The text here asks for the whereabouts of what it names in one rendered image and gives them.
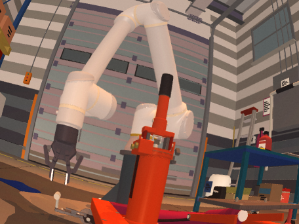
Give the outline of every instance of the red hydraulic jack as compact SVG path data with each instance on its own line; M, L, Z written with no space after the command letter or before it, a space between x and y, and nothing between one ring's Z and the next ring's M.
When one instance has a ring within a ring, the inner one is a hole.
M173 158L174 133L167 132L167 111L173 76L163 74L153 126L145 126L131 146L137 155L126 216L120 215L110 202L92 199L91 210L96 224L156 224L162 205L169 164Z

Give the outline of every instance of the table top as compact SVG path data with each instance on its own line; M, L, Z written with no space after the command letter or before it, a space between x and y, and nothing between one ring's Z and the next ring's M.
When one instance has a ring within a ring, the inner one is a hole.
M299 164L299 158L248 145L206 152L205 157L242 163L245 151L250 153L249 165L252 166L291 166Z
M199 198L199 202L244 211L299 209L299 204L264 202L263 200L227 200L214 198Z

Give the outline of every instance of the caster wheel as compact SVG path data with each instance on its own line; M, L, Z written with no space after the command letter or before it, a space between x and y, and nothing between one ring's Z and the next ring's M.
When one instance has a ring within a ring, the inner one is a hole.
M291 220L290 223L291 223L291 224L296 224L296 223L295 223L295 220Z

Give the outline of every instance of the window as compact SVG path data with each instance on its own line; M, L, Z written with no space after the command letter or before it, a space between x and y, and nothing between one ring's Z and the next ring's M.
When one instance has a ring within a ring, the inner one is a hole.
M86 64L90 57L91 53L65 48L60 58L71 62Z
M290 8L285 5L251 30L253 61L294 39Z
M126 74L128 71L128 66L128 62L112 58L106 69Z
M144 67L142 65L138 65L136 68L135 76L147 80L151 80L153 82L155 79L155 72L150 67ZM200 95L201 94L201 85L199 83L192 82L187 79L183 79L181 77L178 78L178 82L180 83L180 89L186 92L191 92L192 94Z

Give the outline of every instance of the robotic arm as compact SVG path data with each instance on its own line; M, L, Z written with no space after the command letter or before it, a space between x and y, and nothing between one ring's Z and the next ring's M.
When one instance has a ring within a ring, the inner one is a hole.
M82 129L85 116L107 120L115 113L117 102L112 94L96 85L113 55L127 36L136 27L144 25L148 36L149 48L159 89L162 74L173 75L172 96L167 115L167 131L175 133L177 138L188 138L193 129L193 113L182 102L176 64L172 51L167 21L170 15L162 2L136 5L122 12L114 21L114 26L94 51L82 71L73 71L68 75L57 112L56 132L51 146L44 146L45 161L50 166L50 179L53 180L54 167L58 159L66 161L66 184L70 174L76 172L83 157L79 157L75 168L70 169L70 160L76 154L78 130ZM138 139L143 126L151 126L157 106L144 103L136 108L132 125L132 134L126 148ZM52 148L54 158L49 162Z

